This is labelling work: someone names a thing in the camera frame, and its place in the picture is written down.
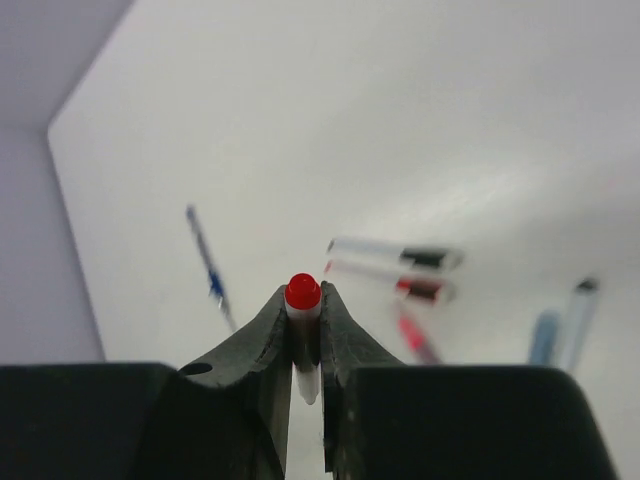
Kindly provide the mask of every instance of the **gray surface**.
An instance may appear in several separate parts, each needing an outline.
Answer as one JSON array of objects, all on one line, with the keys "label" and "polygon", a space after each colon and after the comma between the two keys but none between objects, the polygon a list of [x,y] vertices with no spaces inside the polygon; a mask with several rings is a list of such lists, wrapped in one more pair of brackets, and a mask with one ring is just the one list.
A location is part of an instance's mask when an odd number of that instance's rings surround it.
[{"label": "gray surface", "polygon": [[0,364],[102,359],[44,137],[0,130]]},{"label": "gray surface", "polygon": [[132,0],[0,0],[0,127],[44,130]]}]

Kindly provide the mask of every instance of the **red marker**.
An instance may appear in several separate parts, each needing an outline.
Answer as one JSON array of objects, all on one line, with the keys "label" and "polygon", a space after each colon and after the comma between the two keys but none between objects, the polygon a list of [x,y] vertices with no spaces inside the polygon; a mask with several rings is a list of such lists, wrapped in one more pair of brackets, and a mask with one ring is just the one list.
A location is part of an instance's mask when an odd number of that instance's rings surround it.
[{"label": "red marker", "polygon": [[322,289],[308,273],[294,275],[284,291],[293,337],[293,363],[300,395],[313,405],[320,391],[320,312]]},{"label": "red marker", "polygon": [[429,303],[446,303],[453,299],[454,287],[443,280],[436,280],[415,275],[398,275],[378,268],[342,260],[330,260],[324,273],[338,271],[363,275],[387,283],[395,284],[396,290],[405,293],[407,297],[419,298]]}]

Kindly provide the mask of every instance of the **pen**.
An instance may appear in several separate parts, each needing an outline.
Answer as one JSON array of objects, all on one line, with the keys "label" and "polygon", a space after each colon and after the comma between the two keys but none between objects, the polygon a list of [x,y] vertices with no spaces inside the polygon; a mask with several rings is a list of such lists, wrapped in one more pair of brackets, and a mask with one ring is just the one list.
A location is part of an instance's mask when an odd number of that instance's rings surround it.
[{"label": "pen", "polygon": [[598,289],[597,280],[586,278],[573,290],[556,358],[556,366],[568,373],[575,370],[580,358],[595,313]]},{"label": "pen", "polygon": [[453,248],[441,247],[403,247],[391,243],[364,240],[352,237],[336,237],[329,242],[327,253],[334,250],[346,250],[357,253],[386,255],[411,265],[429,267],[443,271],[453,270],[463,260],[463,253]]},{"label": "pen", "polygon": [[530,365],[550,366],[560,329],[560,315],[553,310],[545,310],[536,321],[529,352]]},{"label": "pen", "polygon": [[329,273],[331,271],[362,275],[376,280],[381,280],[389,284],[394,284],[396,290],[404,293],[407,297],[425,300],[429,303],[446,303],[454,297],[453,285],[443,280],[435,280],[414,275],[399,275],[397,273],[387,272],[368,265],[346,262],[344,260],[330,260],[324,269],[324,273]]},{"label": "pen", "polygon": [[209,253],[209,248],[207,247],[207,244],[204,240],[202,227],[200,226],[198,216],[196,215],[196,209],[193,205],[189,205],[187,207],[187,221],[189,222],[191,231],[193,232],[193,235],[196,239],[200,257],[202,257],[202,261],[204,262],[205,268],[207,269],[207,275],[209,277],[210,283],[209,294],[213,295],[216,298],[216,300],[218,301],[218,308],[220,309],[220,312],[222,312],[222,316],[229,324],[231,331],[235,332],[238,328],[236,327],[236,323],[231,316],[229,300],[227,299],[224,286],[222,285],[220,273],[213,263],[213,259],[211,258],[211,254]]},{"label": "pen", "polygon": [[418,323],[411,314],[398,302],[400,311],[398,318],[398,329],[405,339],[405,342],[423,365],[440,365],[442,360],[436,353],[433,345],[426,334],[418,326]]}]

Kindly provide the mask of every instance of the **white table surface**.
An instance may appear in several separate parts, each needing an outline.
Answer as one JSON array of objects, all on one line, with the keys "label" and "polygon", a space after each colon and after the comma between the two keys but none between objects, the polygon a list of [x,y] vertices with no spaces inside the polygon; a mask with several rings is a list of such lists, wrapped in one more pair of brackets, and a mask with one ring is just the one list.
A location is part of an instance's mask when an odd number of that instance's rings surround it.
[{"label": "white table surface", "polygon": [[[226,337],[188,202],[240,324],[320,279],[335,235],[465,249],[459,298],[416,310],[455,363],[522,362],[593,273],[577,378],[637,476],[638,5],[138,1],[49,131],[109,359],[180,366]],[[332,279],[411,360],[390,291]],[[320,413],[294,398],[290,478],[324,478]]]}]

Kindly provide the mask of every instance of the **black plastic part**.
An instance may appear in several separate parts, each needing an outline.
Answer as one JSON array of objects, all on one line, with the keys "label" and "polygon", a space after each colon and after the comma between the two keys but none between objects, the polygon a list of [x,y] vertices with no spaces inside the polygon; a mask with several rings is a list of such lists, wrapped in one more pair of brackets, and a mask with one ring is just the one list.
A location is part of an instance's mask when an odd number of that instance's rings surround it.
[{"label": "black plastic part", "polygon": [[0,368],[0,478],[281,480],[291,357],[283,288],[179,373]]},{"label": "black plastic part", "polygon": [[442,267],[442,262],[448,253],[449,250],[445,248],[405,248],[400,254],[400,258],[411,260],[415,265],[438,269]]},{"label": "black plastic part", "polygon": [[330,472],[334,470],[338,444],[342,391],[351,372],[363,366],[401,366],[403,363],[351,318],[336,288],[327,282],[322,282],[320,355],[325,471]]},{"label": "black plastic part", "polygon": [[558,370],[360,368],[343,402],[335,478],[616,478],[582,392]]},{"label": "black plastic part", "polygon": [[[324,282],[325,466],[341,480],[611,480],[567,375],[407,367]],[[157,364],[0,368],[0,478],[282,480],[292,337],[284,287],[177,372]]]},{"label": "black plastic part", "polygon": [[438,291],[442,285],[421,280],[413,280],[409,284],[407,295],[411,297],[422,298],[430,302],[434,302],[438,298]]}]

